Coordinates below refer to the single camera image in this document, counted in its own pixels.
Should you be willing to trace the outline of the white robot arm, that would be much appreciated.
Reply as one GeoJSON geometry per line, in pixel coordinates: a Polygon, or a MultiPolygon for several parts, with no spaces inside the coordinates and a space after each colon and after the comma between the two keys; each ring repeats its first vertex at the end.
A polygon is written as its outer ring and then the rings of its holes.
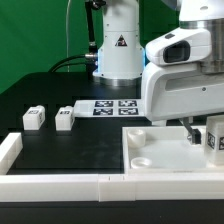
{"type": "Polygon", "coordinates": [[[199,143],[189,119],[224,112],[224,0],[162,1],[180,12],[179,27],[142,47],[138,0],[93,0],[103,8],[104,35],[93,77],[111,85],[139,80],[144,116],[178,119],[199,143]]]}

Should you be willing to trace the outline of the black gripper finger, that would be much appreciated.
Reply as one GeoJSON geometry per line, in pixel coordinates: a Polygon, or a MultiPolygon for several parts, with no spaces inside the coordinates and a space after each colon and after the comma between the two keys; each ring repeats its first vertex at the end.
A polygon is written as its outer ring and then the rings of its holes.
{"type": "Polygon", "coordinates": [[[188,118],[182,119],[182,125],[188,131],[188,136],[187,136],[188,141],[193,145],[200,144],[201,137],[202,137],[201,132],[198,129],[193,128],[191,126],[188,118]]]}

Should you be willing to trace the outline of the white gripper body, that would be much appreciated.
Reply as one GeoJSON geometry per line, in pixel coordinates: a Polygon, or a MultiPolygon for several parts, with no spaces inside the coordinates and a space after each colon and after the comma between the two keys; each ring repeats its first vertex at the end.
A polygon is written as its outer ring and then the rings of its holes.
{"type": "Polygon", "coordinates": [[[202,72],[201,61],[211,52],[211,34],[203,28],[177,28],[146,45],[141,100],[147,119],[224,112],[224,74],[202,72]]]}

